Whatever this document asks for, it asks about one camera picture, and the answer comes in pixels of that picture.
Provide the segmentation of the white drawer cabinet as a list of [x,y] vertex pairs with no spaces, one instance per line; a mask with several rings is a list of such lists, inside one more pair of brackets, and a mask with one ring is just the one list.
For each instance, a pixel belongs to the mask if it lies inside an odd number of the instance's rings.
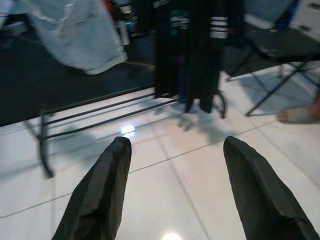
[[320,41],[320,0],[299,0],[289,28]]

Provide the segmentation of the black metal clothes rack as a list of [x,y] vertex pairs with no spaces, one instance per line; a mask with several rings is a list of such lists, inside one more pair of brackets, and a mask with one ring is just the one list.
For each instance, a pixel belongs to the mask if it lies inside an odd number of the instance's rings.
[[48,134],[49,125],[55,124],[55,123],[59,123],[59,122],[63,122],[63,121],[69,120],[69,119],[74,119],[74,118],[81,117],[81,116],[84,116],[84,115],[88,115],[88,114],[91,114],[91,113],[99,112],[99,111],[102,111],[102,110],[118,107],[118,106],[121,106],[121,105],[133,103],[133,102],[136,102],[136,101],[139,101],[139,100],[150,98],[152,96],[153,96],[153,94],[149,93],[149,94],[137,96],[137,97],[134,97],[134,98],[129,98],[129,99],[126,99],[126,100],[123,100],[123,101],[115,102],[115,103],[112,103],[112,104],[109,104],[109,105],[105,105],[105,106],[102,106],[102,107],[94,108],[92,110],[83,111],[83,112],[80,112],[80,113],[77,113],[77,114],[69,115],[69,116],[66,116],[64,118],[59,118],[57,120],[52,120],[52,121],[48,120],[52,113],[44,111],[44,112],[42,112],[40,114],[39,133],[36,133],[35,128],[30,123],[30,121],[28,121],[28,120],[23,121],[24,125],[29,130],[30,134],[32,136],[34,136],[35,139],[37,140],[38,157],[39,157],[40,164],[43,167],[45,176],[50,179],[50,178],[53,178],[54,175],[55,175],[53,169],[49,165],[49,154],[48,154],[48,140],[49,139],[58,138],[58,137],[66,136],[66,135],[72,135],[72,134],[83,132],[83,131],[86,131],[86,130],[89,130],[89,129],[97,128],[97,127],[100,127],[102,125],[113,123],[115,121],[122,120],[124,118],[128,118],[128,117],[131,117],[131,116],[134,116],[134,115],[137,115],[137,114],[149,111],[149,110],[153,110],[153,109],[160,108],[160,107],[163,107],[163,106],[166,106],[166,105],[169,105],[169,104],[176,103],[178,101],[178,99],[169,98],[165,102],[157,103],[155,105],[151,105],[151,106],[148,106],[148,107],[136,110],[136,111],[132,111],[132,112],[129,112],[129,113],[126,113],[126,114],[123,114],[123,115],[119,115],[119,116],[116,116],[116,117],[113,117],[113,118],[109,118],[109,119],[106,119],[106,120],[103,120],[103,121],[100,121],[100,122],[97,122],[97,123],[94,123],[94,124],[90,124],[90,125],[87,125],[87,126],[84,126],[84,127],[81,127],[81,128],[76,128],[74,130],[64,131],[64,132],[57,133],[57,134],[51,134],[51,135]]

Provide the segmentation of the person foot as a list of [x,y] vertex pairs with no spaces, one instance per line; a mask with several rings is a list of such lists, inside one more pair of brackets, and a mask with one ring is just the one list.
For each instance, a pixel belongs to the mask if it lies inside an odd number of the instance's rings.
[[320,95],[311,105],[288,108],[277,115],[283,124],[311,124],[320,121]]

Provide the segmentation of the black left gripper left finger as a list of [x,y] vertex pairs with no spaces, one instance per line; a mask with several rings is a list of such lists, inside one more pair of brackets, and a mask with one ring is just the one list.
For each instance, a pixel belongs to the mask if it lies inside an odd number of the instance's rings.
[[51,240],[115,240],[131,158],[131,141],[117,136],[73,190]]

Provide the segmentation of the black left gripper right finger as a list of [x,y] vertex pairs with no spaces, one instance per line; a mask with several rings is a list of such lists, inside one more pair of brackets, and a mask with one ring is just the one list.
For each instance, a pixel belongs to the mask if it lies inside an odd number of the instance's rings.
[[246,240],[320,240],[292,191],[246,142],[228,136],[223,154]]

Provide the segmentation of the light blue denim shorts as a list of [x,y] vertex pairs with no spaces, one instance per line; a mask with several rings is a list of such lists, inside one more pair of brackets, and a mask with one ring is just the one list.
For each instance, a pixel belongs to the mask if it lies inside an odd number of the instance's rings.
[[61,64],[97,75],[127,60],[102,0],[22,0],[32,26]]

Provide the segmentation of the black folding chair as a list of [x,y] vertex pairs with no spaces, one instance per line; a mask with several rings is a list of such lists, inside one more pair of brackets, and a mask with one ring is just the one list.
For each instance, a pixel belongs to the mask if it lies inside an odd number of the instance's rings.
[[[320,82],[313,80],[304,69],[310,62],[320,61],[320,40],[315,40],[297,29],[274,27],[249,28],[244,32],[242,39],[249,51],[230,72],[227,81],[230,82],[241,68],[245,68],[266,92],[266,95],[249,109],[245,116],[250,117],[260,105],[297,74],[320,89]],[[249,68],[248,62],[253,55],[279,66],[278,77],[281,81],[273,89],[268,90],[255,72]]]

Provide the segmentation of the black floor mat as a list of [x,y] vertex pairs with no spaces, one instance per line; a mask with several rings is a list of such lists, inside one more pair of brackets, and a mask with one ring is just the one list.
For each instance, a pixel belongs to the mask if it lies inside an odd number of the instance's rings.
[[0,31],[0,127],[55,110],[154,83],[155,35],[132,39],[128,61],[88,75],[55,60],[28,28],[13,37]]

